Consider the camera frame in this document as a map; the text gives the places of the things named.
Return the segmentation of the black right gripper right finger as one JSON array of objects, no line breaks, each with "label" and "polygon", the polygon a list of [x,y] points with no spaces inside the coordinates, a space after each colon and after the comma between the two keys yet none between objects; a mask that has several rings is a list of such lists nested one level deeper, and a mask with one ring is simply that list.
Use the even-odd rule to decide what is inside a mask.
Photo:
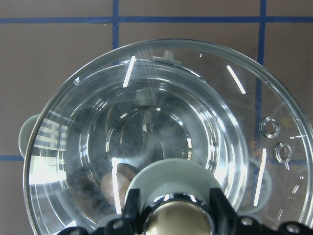
[{"label": "black right gripper right finger", "polygon": [[220,188],[210,189],[209,206],[214,235],[311,235],[313,233],[308,226],[294,221],[284,222],[274,230],[251,216],[238,215]]}]

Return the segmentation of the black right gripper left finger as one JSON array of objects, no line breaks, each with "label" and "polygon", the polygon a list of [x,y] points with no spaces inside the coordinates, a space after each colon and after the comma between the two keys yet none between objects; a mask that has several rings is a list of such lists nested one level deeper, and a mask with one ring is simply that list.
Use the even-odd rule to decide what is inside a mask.
[{"label": "black right gripper left finger", "polygon": [[144,217],[140,212],[141,189],[131,189],[126,198],[125,208],[122,214],[112,219],[104,226],[100,226],[93,232],[81,226],[72,226],[62,229],[60,235],[145,235]]}]

